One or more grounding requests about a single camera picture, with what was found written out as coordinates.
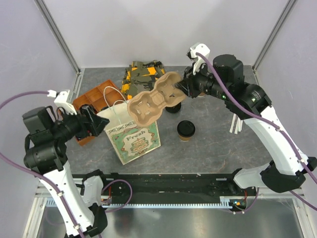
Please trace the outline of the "green patterned paper bag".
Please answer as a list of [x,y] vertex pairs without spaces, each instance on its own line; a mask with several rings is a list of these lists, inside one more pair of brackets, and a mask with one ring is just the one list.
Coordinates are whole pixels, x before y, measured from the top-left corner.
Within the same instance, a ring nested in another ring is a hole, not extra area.
[[[120,95],[112,105],[106,99],[109,89]],[[118,89],[113,86],[105,87],[103,98],[107,109],[100,111],[98,116],[109,120],[104,131],[122,164],[126,165],[161,146],[157,123],[146,127],[138,126],[128,113],[129,100]]]

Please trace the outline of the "brown pulp cup carrier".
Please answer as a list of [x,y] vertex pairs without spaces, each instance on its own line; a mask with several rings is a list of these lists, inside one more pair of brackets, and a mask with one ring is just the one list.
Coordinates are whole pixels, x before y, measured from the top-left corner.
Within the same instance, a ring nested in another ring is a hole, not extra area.
[[174,107],[186,99],[187,95],[175,84],[182,80],[179,73],[171,71],[160,77],[153,90],[143,91],[129,100],[127,110],[130,117],[140,127],[157,121],[166,107]]

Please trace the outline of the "brown paper coffee cup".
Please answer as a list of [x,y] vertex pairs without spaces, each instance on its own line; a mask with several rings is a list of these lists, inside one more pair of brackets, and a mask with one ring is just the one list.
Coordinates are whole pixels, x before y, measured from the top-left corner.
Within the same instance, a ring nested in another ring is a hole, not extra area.
[[179,139],[183,142],[190,141],[191,138],[192,138],[192,135],[179,134]]

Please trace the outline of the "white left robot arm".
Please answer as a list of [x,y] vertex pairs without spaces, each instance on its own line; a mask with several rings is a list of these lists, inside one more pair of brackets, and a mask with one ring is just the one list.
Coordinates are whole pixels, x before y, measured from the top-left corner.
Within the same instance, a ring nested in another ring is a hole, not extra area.
[[30,170],[49,179],[40,179],[49,190],[65,223],[66,234],[78,238],[80,233],[91,237],[100,235],[107,227],[107,218],[101,206],[101,195],[109,184],[100,170],[84,176],[84,194],[81,195],[70,170],[66,142],[80,135],[98,136],[109,120],[96,115],[89,106],[82,106],[76,115],[62,115],[52,119],[52,107],[39,107],[26,112],[23,122],[29,134],[25,138],[24,164]]

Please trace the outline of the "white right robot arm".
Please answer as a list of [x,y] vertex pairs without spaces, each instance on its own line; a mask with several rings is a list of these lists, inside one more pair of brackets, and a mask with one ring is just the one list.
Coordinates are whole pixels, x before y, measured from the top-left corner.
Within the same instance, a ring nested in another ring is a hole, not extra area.
[[188,97],[200,93],[223,100],[226,108],[258,136],[272,160],[252,169],[237,169],[227,182],[228,192],[240,194],[245,188],[266,186],[277,193],[300,188],[305,174],[317,167],[317,159],[304,154],[290,138],[262,87],[245,82],[244,66],[234,55],[224,54],[209,62],[199,53],[189,55],[192,66],[177,84]]

